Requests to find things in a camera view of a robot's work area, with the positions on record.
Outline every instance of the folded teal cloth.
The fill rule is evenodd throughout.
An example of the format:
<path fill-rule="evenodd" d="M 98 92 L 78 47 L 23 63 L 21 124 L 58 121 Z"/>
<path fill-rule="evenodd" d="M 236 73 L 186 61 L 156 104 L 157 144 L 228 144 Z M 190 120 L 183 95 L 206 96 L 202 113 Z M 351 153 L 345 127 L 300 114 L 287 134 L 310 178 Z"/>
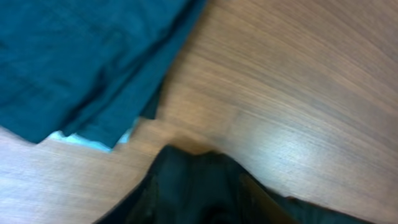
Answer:
<path fill-rule="evenodd" d="M 156 97 L 205 0 L 0 2 L 0 125 L 112 148 Z"/>

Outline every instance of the clothing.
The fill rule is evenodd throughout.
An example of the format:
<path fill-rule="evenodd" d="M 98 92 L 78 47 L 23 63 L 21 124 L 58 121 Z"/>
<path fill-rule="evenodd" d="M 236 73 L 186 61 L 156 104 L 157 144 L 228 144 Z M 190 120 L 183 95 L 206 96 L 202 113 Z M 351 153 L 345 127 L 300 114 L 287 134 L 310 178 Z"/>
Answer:
<path fill-rule="evenodd" d="M 154 100 L 205 0 L 0 2 L 0 125 L 113 147 Z"/>
<path fill-rule="evenodd" d="M 166 146 L 138 187 L 96 223 L 367 222 L 272 193 L 224 154 L 194 156 Z"/>

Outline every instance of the dark green fabric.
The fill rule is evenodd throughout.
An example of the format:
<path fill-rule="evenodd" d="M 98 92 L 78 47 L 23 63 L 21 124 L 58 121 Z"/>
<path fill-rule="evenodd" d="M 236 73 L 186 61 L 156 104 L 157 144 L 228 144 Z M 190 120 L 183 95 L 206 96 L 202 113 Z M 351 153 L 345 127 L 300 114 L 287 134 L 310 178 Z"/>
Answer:
<path fill-rule="evenodd" d="M 254 185 L 260 186 L 260 190 L 253 191 L 243 181 L 245 178 L 253 180 Z M 137 189 L 96 223 L 367 222 L 274 194 L 224 154 L 210 152 L 193 156 L 175 147 L 166 146 L 156 157 Z"/>
<path fill-rule="evenodd" d="M 113 147 L 159 88 L 205 0 L 0 1 L 0 125 Z"/>

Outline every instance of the wood grain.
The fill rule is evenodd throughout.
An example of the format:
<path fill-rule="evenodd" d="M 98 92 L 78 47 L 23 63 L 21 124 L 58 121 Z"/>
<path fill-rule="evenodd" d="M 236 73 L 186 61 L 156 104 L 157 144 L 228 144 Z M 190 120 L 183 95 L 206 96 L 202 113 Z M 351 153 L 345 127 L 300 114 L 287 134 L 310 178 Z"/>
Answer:
<path fill-rule="evenodd" d="M 174 143 L 263 184 L 398 223 L 398 1 L 219 0 L 167 77 L 155 121 L 106 154 L 2 130 L 0 223 L 91 223 Z"/>

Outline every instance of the brown wood floor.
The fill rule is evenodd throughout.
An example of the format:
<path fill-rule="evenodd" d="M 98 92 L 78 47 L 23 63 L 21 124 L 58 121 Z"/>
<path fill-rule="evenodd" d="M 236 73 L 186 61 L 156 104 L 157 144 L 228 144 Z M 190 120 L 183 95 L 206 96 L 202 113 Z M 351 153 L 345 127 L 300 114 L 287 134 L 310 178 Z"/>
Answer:
<path fill-rule="evenodd" d="M 211 1 L 155 121 L 111 154 L 1 136 L 0 223 L 91 223 L 170 142 L 218 148 L 258 179 L 398 223 L 398 1 Z"/>

